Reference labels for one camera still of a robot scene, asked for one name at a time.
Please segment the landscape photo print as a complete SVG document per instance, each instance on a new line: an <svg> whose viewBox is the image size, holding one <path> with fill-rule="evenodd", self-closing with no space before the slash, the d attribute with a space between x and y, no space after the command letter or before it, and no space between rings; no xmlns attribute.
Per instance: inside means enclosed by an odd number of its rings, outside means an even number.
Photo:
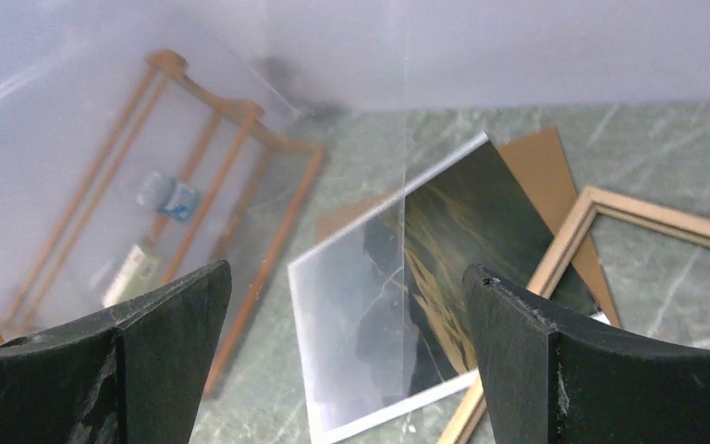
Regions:
<svg viewBox="0 0 710 444"><path fill-rule="evenodd" d="M312 442L473 382L465 269L525 285L556 235L498 148L476 134L289 265Z"/></svg>

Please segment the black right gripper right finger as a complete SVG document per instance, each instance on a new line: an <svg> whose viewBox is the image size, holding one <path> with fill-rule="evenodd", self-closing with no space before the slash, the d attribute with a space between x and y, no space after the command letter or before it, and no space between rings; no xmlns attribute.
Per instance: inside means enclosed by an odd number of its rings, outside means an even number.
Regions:
<svg viewBox="0 0 710 444"><path fill-rule="evenodd" d="M463 274L499 443L710 443L710 350L651 339L481 265Z"/></svg>

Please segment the clear acrylic sheet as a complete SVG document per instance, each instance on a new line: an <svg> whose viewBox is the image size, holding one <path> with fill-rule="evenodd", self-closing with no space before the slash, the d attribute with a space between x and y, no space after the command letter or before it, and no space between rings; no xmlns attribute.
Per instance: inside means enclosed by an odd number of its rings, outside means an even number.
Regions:
<svg viewBox="0 0 710 444"><path fill-rule="evenodd" d="M177 1L0 1L0 443L186 443L326 152Z"/></svg>

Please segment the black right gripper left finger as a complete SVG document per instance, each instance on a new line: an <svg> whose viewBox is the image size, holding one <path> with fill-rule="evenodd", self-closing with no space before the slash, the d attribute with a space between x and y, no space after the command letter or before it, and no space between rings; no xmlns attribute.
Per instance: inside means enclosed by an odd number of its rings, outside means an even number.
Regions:
<svg viewBox="0 0 710 444"><path fill-rule="evenodd" d="M217 260L0 345L0 443L186 443L232 291Z"/></svg>

